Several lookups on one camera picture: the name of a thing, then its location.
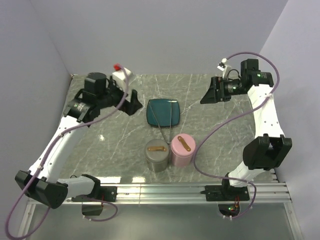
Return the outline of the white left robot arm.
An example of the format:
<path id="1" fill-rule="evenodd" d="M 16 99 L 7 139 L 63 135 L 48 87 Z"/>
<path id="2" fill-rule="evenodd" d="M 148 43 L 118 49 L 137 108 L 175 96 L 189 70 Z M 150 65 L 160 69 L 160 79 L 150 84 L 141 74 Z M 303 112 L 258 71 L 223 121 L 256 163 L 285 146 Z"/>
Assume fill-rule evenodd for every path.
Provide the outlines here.
<path id="1" fill-rule="evenodd" d="M 18 171 L 15 181 L 27 197 L 58 208 L 65 199 L 85 196 L 96 201 L 101 196 L 101 181 L 89 174 L 62 179 L 60 173 L 74 147 L 95 123 L 101 110 L 115 107 L 131 116 L 142 108 L 138 92 L 131 90 L 133 73 L 127 68 L 116 70 L 110 77 L 91 72 L 81 88 L 63 110 L 59 126 L 38 160 L 27 171 Z"/>

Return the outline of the grey cup lid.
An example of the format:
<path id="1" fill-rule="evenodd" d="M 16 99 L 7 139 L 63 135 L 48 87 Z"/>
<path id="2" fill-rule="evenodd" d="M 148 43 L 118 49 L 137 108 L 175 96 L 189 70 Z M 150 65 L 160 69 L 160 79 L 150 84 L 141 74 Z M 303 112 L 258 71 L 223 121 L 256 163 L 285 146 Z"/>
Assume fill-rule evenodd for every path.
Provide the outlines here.
<path id="1" fill-rule="evenodd" d="M 169 146 L 162 139 L 152 139 L 144 149 L 145 157 L 152 163 L 160 163 L 166 161 L 169 157 Z"/>

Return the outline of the pink cup lid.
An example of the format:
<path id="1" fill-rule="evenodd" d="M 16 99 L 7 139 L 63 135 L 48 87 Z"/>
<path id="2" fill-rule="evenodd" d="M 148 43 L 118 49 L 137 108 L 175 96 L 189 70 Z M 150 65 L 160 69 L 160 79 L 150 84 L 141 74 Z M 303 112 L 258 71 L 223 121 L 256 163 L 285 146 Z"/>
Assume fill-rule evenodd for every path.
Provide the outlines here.
<path id="1" fill-rule="evenodd" d="M 189 157 L 196 149 L 194 138 L 186 133 L 176 135 L 171 141 L 172 152 L 179 157 Z"/>

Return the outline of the pink plastic cup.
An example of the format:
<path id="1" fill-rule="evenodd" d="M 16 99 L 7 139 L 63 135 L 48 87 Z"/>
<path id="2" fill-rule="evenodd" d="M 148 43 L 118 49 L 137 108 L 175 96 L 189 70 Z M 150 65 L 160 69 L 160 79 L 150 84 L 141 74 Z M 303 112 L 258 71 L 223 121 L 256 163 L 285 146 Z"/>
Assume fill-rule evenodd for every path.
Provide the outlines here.
<path id="1" fill-rule="evenodd" d="M 181 152 L 172 151 L 171 162 L 175 167 L 186 167 L 190 164 L 192 157 L 194 155 L 193 151 L 182 154 Z"/>

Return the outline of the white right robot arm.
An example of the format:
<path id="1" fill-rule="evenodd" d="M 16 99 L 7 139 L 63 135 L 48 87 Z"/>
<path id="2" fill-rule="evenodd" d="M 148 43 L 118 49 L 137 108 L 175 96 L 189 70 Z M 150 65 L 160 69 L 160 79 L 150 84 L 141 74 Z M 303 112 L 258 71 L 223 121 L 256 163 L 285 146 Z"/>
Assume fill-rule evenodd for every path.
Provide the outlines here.
<path id="1" fill-rule="evenodd" d="M 241 62 L 237 78 L 230 78 L 231 67 L 227 59 L 218 64 L 222 76 L 212 77 L 210 85 L 200 100 L 201 104 L 228 102 L 233 96 L 247 95 L 253 109 L 255 135 L 242 152 L 242 162 L 226 176 L 228 183 L 220 189 L 222 197 L 232 200 L 238 188 L 259 174 L 281 165 L 292 148 L 292 139 L 286 137 L 278 120 L 272 90 L 274 81 L 270 72 L 259 69 L 257 59 Z"/>

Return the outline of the metal food tongs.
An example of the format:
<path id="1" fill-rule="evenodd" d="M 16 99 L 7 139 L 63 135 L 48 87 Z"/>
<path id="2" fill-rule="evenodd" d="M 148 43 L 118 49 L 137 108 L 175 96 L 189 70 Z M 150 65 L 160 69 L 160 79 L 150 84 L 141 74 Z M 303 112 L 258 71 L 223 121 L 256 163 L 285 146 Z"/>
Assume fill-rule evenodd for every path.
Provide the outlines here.
<path id="1" fill-rule="evenodd" d="M 169 144 L 172 140 L 173 104 L 167 99 L 152 99 L 148 102 L 146 119 L 150 126 L 160 130 L 163 139 Z M 169 137 L 165 138 L 163 129 L 169 129 Z"/>

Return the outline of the grey plastic cup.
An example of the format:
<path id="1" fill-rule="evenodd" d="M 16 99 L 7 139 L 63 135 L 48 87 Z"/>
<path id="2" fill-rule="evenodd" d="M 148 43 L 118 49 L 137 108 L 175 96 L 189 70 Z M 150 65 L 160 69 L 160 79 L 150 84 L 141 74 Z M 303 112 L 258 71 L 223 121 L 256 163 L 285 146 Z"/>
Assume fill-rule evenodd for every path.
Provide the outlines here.
<path id="1" fill-rule="evenodd" d="M 167 168 L 169 163 L 168 157 L 156 158 L 156 159 L 146 157 L 145 159 L 146 159 L 146 164 L 148 169 L 154 173 L 159 173 L 164 171 Z"/>

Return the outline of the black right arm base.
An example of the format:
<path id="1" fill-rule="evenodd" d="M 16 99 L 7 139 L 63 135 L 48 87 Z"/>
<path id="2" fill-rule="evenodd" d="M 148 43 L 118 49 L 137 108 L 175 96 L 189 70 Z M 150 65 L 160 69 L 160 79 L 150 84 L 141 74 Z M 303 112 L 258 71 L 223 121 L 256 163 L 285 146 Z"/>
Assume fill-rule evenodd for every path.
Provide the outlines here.
<path id="1" fill-rule="evenodd" d="M 247 187 L 233 187 L 223 185 L 206 185 L 200 194 L 205 195 L 207 202 L 231 202 L 235 200 L 249 201 Z"/>

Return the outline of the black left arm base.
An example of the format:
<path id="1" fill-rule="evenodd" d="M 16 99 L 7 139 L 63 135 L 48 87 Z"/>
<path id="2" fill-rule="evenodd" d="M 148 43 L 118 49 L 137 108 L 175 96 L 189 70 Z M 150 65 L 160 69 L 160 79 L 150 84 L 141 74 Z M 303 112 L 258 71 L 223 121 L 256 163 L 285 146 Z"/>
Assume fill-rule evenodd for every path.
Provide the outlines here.
<path id="1" fill-rule="evenodd" d="M 118 188 L 116 186 L 101 186 L 96 196 L 79 195 L 71 198 L 72 203 L 81 203 L 81 213 L 87 218 L 99 217 L 107 206 L 114 208 L 114 213 L 105 219 L 105 221 L 114 218 L 118 213 L 118 207 L 115 205 Z"/>

